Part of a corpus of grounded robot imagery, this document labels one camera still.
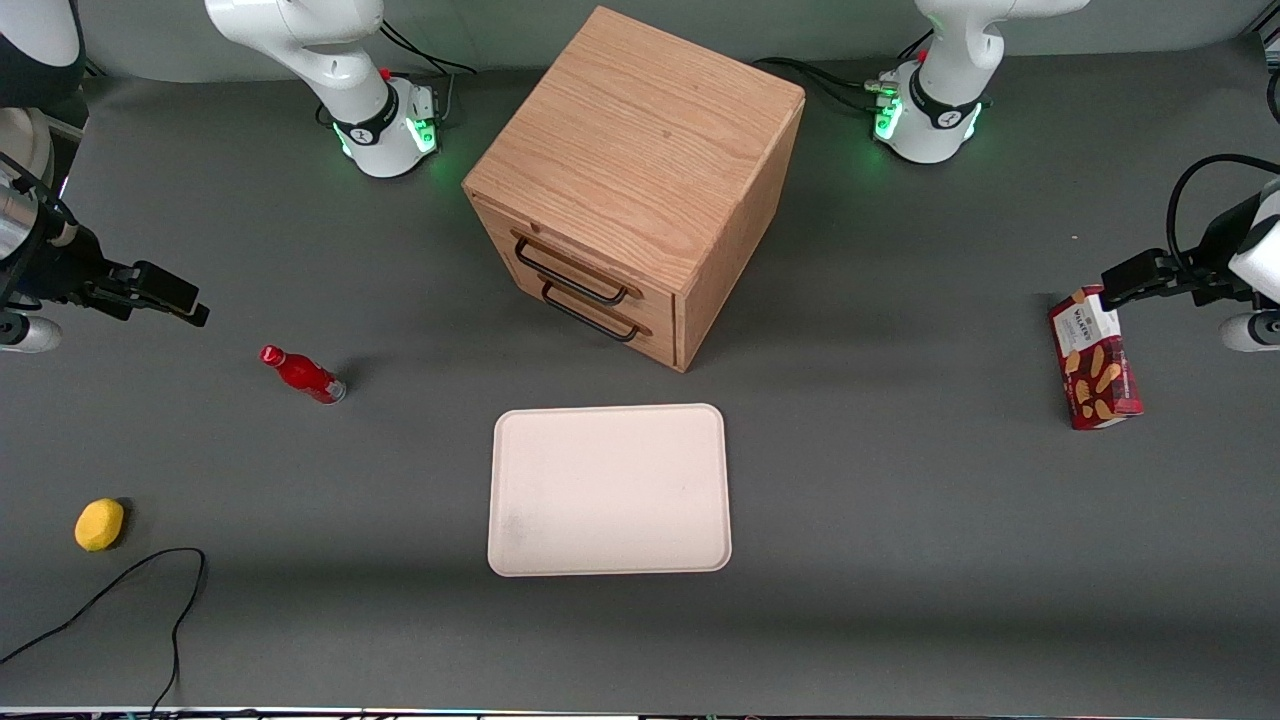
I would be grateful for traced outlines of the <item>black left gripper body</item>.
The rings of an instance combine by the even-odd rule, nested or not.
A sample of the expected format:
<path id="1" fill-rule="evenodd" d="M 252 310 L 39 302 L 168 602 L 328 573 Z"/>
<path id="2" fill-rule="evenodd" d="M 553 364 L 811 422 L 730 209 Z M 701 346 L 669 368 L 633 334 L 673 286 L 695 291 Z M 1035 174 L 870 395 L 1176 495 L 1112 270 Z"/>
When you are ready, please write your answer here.
<path id="1" fill-rule="evenodd" d="M 1199 279 L 1190 292 L 1194 304 L 1219 300 L 1265 302 L 1260 300 L 1258 291 L 1229 268 L 1233 258 L 1252 251 L 1265 237 L 1265 224 L 1261 229 L 1254 229 L 1261 204 L 1260 193 L 1253 193 L 1207 225 L 1198 247 L 1190 252 L 1192 270 Z"/>

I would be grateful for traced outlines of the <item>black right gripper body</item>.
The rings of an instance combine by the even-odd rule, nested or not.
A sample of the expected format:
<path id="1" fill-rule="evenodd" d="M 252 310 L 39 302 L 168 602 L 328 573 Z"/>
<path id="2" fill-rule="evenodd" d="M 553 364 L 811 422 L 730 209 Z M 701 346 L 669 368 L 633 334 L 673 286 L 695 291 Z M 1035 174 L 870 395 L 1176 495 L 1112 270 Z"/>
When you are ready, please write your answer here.
<path id="1" fill-rule="evenodd" d="M 113 273 L 122 268 L 123 265 L 109 261 L 102 255 L 92 231 L 77 225 L 74 234 L 64 245 L 46 242 L 38 246 L 38 300 L 93 309 L 127 322 L 133 313 L 129 304 L 95 293 L 102 282 L 108 290 L 118 290 Z"/>

